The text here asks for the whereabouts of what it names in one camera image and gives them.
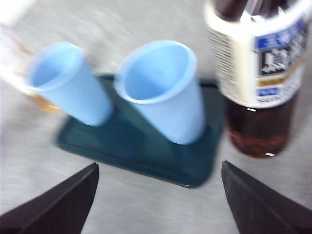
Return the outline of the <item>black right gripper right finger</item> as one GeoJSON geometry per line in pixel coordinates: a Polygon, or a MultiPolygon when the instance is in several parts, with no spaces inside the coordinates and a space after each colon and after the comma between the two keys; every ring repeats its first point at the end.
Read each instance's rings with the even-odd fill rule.
{"type": "Polygon", "coordinates": [[[310,209],[283,196],[228,161],[221,177],[234,221],[241,234],[310,234],[310,209]]]}

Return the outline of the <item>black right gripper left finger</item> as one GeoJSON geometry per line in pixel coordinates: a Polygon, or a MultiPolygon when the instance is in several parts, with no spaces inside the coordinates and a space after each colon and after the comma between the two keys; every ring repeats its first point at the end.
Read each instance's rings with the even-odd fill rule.
{"type": "Polygon", "coordinates": [[[79,234],[93,205],[99,166],[92,163],[0,216],[2,234],[79,234]]]}

